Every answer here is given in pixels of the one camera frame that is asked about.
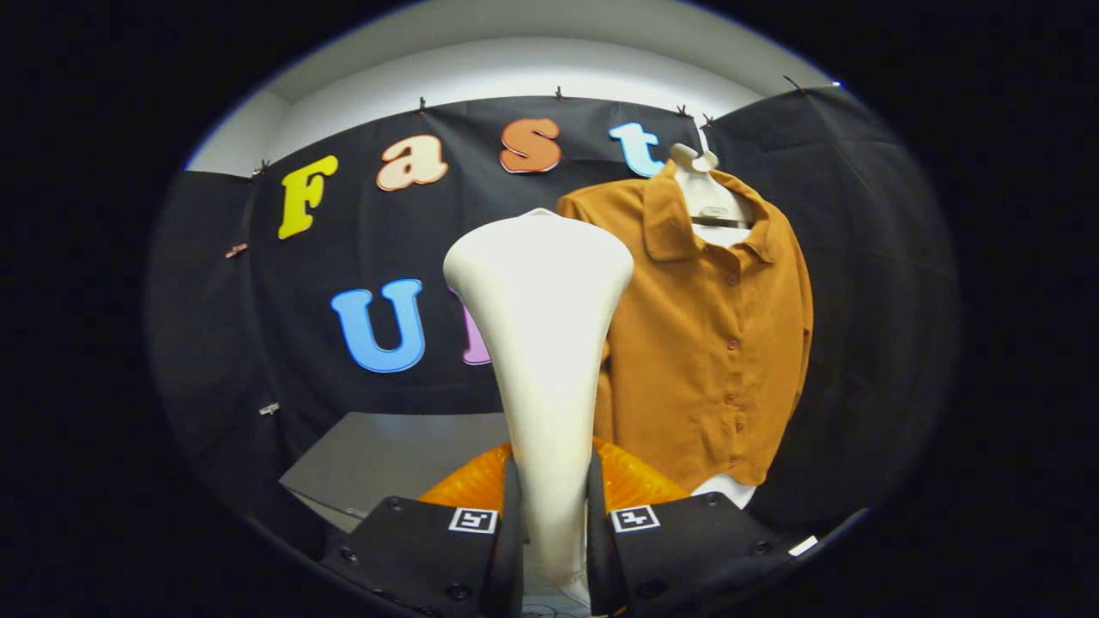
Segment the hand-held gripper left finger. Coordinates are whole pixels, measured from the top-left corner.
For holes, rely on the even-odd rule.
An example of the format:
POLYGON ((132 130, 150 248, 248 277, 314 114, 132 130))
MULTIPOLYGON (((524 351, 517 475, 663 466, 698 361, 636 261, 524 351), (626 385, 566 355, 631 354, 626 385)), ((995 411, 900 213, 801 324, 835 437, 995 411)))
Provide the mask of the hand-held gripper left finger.
POLYGON ((518 617, 522 490, 510 445, 471 457, 419 500, 388 496, 322 559, 370 617, 518 617))

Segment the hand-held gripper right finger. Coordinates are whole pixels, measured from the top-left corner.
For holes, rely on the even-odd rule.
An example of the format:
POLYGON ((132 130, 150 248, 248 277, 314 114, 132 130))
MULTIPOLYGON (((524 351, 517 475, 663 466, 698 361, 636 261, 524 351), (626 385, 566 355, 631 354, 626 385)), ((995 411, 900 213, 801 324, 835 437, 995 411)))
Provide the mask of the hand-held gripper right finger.
POLYGON ((604 439, 588 477, 587 580, 595 615, 702 617, 780 574, 793 533, 726 495, 690 495, 604 439))

